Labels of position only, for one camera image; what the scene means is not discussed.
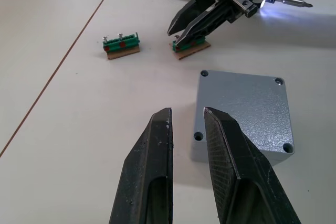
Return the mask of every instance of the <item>gray metal box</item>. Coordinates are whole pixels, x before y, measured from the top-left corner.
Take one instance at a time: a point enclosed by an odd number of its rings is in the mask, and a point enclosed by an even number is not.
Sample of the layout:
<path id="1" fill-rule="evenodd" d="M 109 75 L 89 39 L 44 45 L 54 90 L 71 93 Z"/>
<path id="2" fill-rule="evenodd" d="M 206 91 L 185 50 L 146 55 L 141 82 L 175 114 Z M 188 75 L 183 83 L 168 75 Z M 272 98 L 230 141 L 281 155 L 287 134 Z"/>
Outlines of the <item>gray metal box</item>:
<path id="1" fill-rule="evenodd" d="M 230 114 L 272 165 L 294 153 L 285 82 L 281 78 L 203 70 L 197 93 L 192 159 L 208 162 L 203 108 Z"/>

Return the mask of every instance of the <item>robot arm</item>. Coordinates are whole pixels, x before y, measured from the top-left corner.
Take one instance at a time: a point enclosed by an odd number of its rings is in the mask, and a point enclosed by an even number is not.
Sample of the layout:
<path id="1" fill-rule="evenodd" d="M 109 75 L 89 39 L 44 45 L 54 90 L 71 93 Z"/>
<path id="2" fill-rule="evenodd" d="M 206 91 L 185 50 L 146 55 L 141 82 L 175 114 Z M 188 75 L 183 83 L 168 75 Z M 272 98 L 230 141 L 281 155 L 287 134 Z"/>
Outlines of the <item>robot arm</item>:
<path id="1" fill-rule="evenodd" d="M 252 17 L 264 1 L 312 7 L 301 0 L 191 0 L 176 14 L 167 33 L 184 30 L 176 41 L 177 46 L 183 46 L 207 36 L 225 21 L 233 23 L 242 15 Z"/>

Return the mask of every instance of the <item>red dot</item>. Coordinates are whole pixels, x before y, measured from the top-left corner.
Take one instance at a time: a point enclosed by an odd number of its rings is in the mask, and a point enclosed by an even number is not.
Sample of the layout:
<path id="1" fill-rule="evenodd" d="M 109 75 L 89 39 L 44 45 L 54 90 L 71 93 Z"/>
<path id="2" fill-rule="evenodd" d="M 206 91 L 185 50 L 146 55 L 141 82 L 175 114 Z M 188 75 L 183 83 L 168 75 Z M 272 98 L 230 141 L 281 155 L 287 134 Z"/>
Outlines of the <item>red dot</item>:
<path id="1" fill-rule="evenodd" d="M 122 42 L 119 43 L 119 46 L 120 46 L 120 47 L 125 47 L 125 46 L 126 46 L 126 43 L 125 43 L 124 41 L 122 41 Z"/>

